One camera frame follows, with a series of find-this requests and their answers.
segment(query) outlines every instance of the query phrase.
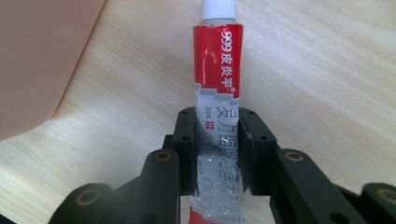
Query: light wooden surface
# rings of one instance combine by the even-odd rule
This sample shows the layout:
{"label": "light wooden surface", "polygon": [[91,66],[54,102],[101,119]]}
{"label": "light wooden surface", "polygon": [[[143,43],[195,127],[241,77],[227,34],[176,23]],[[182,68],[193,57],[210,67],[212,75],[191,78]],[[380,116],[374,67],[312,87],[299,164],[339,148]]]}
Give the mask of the light wooden surface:
{"label": "light wooden surface", "polygon": [[[242,106],[354,192],[396,185],[395,11],[391,0],[238,3]],[[139,175],[194,105],[199,21],[199,0],[108,0],[55,116],[0,143],[0,213],[46,223],[73,189]],[[266,198],[243,205],[248,223],[274,222]]]}

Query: glue tube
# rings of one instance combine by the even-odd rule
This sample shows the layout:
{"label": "glue tube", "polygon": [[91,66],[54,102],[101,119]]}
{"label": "glue tube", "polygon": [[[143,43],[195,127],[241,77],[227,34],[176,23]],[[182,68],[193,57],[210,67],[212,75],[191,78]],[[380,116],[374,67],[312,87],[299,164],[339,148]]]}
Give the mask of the glue tube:
{"label": "glue tube", "polygon": [[243,26],[235,0],[203,0],[202,7],[193,28],[199,155],[190,224],[244,223],[237,167]]}

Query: wood grain surface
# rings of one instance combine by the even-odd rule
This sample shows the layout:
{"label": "wood grain surface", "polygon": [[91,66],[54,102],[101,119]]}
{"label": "wood grain surface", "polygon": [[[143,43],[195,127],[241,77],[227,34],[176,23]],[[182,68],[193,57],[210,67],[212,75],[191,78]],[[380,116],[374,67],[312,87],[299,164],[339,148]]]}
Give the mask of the wood grain surface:
{"label": "wood grain surface", "polygon": [[[1,214],[46,223],[73,189],[140,174],[194,105],[200,5],[107,0],[56,114],[0,143]],[[238,2],[242,106],[357,193],[396,186],[395,11],[391,0]],[[188,207],[183,197],[182,223]],[[274,222],[268,198],[247,192],[243,208],[247,223]]]}

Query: screw hole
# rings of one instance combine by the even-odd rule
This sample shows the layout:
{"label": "screw hole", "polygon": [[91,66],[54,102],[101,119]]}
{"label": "screw hole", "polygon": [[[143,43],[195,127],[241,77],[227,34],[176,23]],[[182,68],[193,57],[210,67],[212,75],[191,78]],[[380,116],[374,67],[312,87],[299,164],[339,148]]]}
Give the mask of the screw hole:
{"label": "screw hole", "polygon": [[87,189],[82,191],[76,198],[76,204],[86,206],[100,199],[101,193],[98,189]]}
{"label": "screw hole", "polygon": [[393,191],[391,189],[378,189],[376,193],[387,203],[392,203],[396,205],[396,191]]}
{"label": "screw hole", "polygon": [[337,224],[348,224],[349,220],[340,213],[330,213],[330,219]]}
{"label": "screw hole", "polygon": [[169,152],[159,152],[155,154],[155,159],[157,161],[167,161],[171,159],[171,154],[169,154]]}
{"label": "screw hole", "polygon": [[288,152],[285,157],[290,161],[302,161],[304,156],[297,152]]}

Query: white cap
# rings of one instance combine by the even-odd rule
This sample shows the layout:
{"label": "white cap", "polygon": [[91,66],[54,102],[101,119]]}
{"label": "white cap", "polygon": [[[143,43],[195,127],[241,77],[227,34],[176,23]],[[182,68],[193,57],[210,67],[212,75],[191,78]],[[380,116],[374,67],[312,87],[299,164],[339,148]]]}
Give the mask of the white cap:
{"label": "white cap", "polygon": [[202,0],[202,20],[236,18],[236,0]]}

